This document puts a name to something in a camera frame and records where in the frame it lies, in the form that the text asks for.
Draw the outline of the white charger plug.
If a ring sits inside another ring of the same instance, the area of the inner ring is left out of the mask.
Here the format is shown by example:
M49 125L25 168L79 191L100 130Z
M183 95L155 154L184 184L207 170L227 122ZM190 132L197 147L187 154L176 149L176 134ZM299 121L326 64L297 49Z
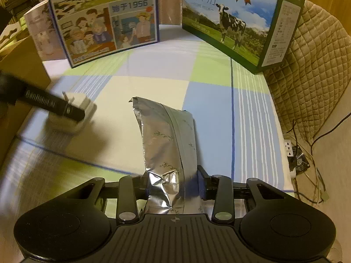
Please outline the white charger plug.
M84 93L64 92L66 101L63 112L49 112L47 123L53 129L67 134L75 134L91 120L97 106Z

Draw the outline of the silver foil pouch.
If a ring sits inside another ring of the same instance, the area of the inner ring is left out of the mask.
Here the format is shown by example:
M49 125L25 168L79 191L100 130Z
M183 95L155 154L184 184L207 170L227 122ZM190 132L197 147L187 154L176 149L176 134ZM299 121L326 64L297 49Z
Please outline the silver foil pouch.
M203 213L192 114L141 97L131 103L148 176L146 213Z

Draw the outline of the brown cardboard box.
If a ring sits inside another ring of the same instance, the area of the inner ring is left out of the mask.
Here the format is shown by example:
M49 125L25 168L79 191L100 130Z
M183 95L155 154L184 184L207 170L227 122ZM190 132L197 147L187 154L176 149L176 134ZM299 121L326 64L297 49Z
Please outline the brown cardboard box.
M29 36L1 51L1 161L32 108L23 102L29 85L46 89L51 80Z

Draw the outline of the white cutout cardboard piece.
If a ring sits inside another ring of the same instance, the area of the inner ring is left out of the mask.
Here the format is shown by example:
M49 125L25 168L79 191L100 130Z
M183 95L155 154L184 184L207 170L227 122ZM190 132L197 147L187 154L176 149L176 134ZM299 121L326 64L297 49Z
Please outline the white cutout cardboard piece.
M6 26L0 36L0 49L12 42L15 39L15 37L21 32L22 29L19 22L9 24L8 26Z

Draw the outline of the white product box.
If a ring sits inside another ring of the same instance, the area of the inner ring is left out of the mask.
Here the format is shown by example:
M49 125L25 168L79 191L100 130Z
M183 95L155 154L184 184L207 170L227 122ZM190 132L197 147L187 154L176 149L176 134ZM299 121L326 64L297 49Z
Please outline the white product box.
M54 27L48 0L28 10L24 14L24 19L42 61L67 58Z

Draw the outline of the white power strip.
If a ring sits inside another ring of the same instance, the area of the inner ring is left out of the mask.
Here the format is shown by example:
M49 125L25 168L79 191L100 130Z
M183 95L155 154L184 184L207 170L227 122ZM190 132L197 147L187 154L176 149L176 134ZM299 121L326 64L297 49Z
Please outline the white power strip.
M294 179L296 177L297 159L293 154L292 142L290 140L284 140L284 145L286 148L290 177Z

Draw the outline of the black small fan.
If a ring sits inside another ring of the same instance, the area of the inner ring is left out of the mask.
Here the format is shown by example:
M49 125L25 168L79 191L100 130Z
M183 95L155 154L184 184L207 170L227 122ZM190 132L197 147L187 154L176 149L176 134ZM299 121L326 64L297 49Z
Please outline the black small fan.
M299 146L293 146L293 157L289 160L289 169L296 174L304 173L310 168L310 164Z

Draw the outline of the blue milk carton box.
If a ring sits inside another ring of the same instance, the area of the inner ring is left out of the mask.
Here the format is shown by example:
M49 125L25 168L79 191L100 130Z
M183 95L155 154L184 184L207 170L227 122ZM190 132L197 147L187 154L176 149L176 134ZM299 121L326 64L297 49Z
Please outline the blue milk carton box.
M159 42L158 0L48 0L71 67Z

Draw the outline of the quilted beige chair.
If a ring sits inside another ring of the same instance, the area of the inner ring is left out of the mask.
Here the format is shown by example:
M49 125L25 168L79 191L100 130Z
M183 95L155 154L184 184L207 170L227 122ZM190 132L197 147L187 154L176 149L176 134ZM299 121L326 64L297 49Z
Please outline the quilted beige chair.
M322 7L305 1L281 65L263 73L283 130L297 121L312 141L350 82L350 35Z

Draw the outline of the green cow milk box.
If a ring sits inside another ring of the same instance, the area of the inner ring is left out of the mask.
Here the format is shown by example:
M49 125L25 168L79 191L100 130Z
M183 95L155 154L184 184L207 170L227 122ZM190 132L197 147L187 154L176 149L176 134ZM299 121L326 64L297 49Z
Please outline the green cow milk box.
M248 69L280 65L305 0L183 0L182 28Z

